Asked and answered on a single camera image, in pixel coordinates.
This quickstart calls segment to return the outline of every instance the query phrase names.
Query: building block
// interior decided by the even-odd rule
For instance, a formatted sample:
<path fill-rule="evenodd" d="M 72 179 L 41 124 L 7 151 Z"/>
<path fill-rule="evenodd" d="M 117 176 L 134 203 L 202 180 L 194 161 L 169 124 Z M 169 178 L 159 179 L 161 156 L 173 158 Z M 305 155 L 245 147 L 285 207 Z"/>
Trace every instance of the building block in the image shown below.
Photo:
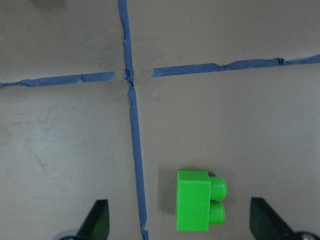
<path fill-rule="evenodd" d="M 176 229 L 208 231 L 209 224 L 222 224 L 225 208 L 218 202 L 227 195 L 226 181 L 206 171 L 179 170 L 176 191 Z"/>

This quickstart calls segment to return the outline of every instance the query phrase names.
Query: blue painter's tape strip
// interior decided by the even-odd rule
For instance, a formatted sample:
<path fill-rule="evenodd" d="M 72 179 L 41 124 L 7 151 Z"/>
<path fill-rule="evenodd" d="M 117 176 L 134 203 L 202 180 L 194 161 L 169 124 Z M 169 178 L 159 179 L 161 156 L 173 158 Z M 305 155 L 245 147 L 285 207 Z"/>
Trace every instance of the blue painter's tape strip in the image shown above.
<path fill-rule="evenodd" d="M 320 63 L 320 54 L 311 56 L 311 57 L 288 60 L 288 61 L 284 60 L 283 58 L 251 59 L 251 60 L 235 61 L 227 65 L 219 65 L 216 63 L 206 63 L 206 64 L 199 64 L 199 65 L 160 67 L 160 68 L 155 68 L 153 70 L 153 77 L 165 77 L 165 76 L 184 75 L 184 74 L 200 74 L 200 73 L 221 72 L 221 71 L 230 71 L 230 70 L 269 68 L 269 67 L 277 67 L 277 66 L 315 64 L 315 63 Z"/>
<path fill-rule="evenodd" d="M 145 230 L 145 225 L 147 222 L 147 207 L 146 207 L 144 172 L 143 172 L 143 166 L 142 166 L 137 96 L 136 96 L 136 89 L 134 85 L 134 69 L 132 65 L 132 56 L 131 56 L 131 38 L 130 38 L 130 26 L 129 26 L 127 0 L 118 0 L 118 6 L 119 6 L 120 20 L 122 22 L 123 32 L 124 32 L 124 37 L 123 37 L 124 61 L 125 61 L 124 77 L 130 84 L 128 96 L 130 101 L 130 124 L 131 124 L 131 135 L 132 135 L 136 192 L 137 192 L 137 198 L 138 198 L 140 231 L 141 231 L 143 240 L 148 240 L 149 239 L 148 231 Z"/>
<path fill-rule="evenodd" d="M 116 72 L 97 72 L 97 73 L 86 73 L 77 75 L 67 76 L 52 76 L 52 77 L 41 77 L 37 79 L 25 79 L 16 82 L 0 82 L 0 88 L 6 86 L 27 86 L 27 87 L 42 87 L 62 84 L 75 84 L 79 80 L 85 83 L 89 82 L 100 82 L 107 81 L 116 76 Z"/>

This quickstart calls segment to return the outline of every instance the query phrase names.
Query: metal bolt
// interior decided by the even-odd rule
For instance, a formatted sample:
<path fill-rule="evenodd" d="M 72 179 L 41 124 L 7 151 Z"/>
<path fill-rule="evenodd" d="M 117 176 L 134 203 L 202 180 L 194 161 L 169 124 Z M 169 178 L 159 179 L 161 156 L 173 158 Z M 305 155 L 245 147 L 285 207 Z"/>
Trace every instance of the metal bolt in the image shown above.
<path fill-rule="evenodd" d="M 301 238 L 302 240 L 316 240 L 313 236 L 307 233 L 302 234 Z"/>

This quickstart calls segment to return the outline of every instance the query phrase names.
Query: black object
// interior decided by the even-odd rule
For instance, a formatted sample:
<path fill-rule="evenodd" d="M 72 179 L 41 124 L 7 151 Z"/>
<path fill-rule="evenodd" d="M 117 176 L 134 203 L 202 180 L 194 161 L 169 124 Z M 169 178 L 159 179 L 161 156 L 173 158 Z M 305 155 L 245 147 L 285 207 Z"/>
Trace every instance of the black object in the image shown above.
<path fill-rule="evenodd" d="M 261 197 L 251 198 L 250 230 L 256 240 L 320 240 L 309 232 L 293 232 Z"/>
<path fill-rule="evenodd" d="M 65 236 L 60 240 L 106 240 L 109 235 L 108 200 L 95 201 L 88 216 L 75 236 Z"/>

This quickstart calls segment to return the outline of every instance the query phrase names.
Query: green rectangular block body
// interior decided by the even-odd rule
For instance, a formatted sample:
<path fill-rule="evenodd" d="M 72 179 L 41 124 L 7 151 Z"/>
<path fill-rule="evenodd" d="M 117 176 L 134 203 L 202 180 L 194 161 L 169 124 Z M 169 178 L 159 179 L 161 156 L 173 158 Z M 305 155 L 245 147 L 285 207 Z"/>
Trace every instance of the green rectangular block body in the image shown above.
<path fill-rule="evenodd" d="M 211 180 L 206 171 L 177 173 L 176 229 L 208 231 Z"/>

